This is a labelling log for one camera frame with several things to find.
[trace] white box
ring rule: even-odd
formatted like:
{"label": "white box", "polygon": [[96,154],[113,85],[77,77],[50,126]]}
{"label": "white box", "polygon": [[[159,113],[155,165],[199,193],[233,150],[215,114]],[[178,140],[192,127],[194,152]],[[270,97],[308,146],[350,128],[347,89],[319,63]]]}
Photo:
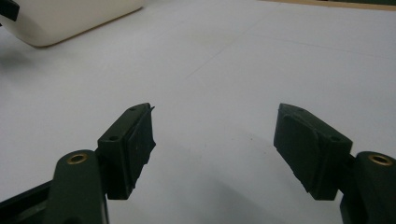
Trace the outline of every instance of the white box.
{"label": "white box", "polygon": [[133,12],[144,0],[14,0],[16,21],[0,15],[0,23],[27,44],[45,47],[104,22]]}

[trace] black metal bracket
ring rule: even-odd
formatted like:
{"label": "black metal bracket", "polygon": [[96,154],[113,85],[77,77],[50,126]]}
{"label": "black metal bracket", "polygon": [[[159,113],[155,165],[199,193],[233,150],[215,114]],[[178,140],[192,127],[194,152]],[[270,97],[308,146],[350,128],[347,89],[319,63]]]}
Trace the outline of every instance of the black metal bracket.
{"label": "black metal bracket", "polygon": [[20,13],[20,6],[12,0],[0,0],[0,15],[16,21]]}

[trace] screw hole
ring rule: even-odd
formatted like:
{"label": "screw hole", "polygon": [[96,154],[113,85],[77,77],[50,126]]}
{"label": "screw hole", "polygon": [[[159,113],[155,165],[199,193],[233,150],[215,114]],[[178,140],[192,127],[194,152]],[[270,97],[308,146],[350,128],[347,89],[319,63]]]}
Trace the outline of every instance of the screw hole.
{"label": "screw hole", "polygon": [[116,141],[119,138],[117,136],[111,136],[110,138],[108,138],[110,141]]}
{"label": "screw hole", "polygon": [[69,163],[70,165],[75,165],[75,164],[82,163],[87,159],[88,159],[87,154],[80,153],[80,154],[76,154],[76,155],[69,157],[69,159],[67,159],[67,163]]}
{"label": "screw hole", "polygon": [[384,166],[391,166],[393,162],[388,158],[381,155],[370,155],[369,159],[377,164]]}
{"label": "screw hole", "polygon": [[334,141],[334,142],[339,142],[339,141],[341,141],[341,139],[340,139],[339,137],[336,137],[336,136],[331,136],[330,139],[331,139],[332,141]]}

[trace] white table surface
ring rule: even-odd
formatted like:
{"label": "white table surface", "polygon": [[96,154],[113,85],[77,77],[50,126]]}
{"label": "white table surface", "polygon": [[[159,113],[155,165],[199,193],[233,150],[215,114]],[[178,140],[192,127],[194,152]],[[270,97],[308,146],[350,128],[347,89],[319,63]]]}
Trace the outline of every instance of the white table surface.
{"label": "white table surface", "polygon": [[0,28],[0,201],[51,179],[129,106],[155,105],[157,146],[111,223],[342,223],[273,147],[303,107],[396,158],[396,12],[256,0],[148,0],[35,49]]}

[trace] white object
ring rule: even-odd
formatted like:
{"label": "white object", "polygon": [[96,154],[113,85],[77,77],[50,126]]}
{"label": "white object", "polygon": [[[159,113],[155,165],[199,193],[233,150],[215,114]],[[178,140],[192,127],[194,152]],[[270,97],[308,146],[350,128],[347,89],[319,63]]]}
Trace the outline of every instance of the white object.
{"label": "white object", "polygon": [[18,19],[0,23],[27,44],[45,47],[133,12],[144,0],[15,0]]}

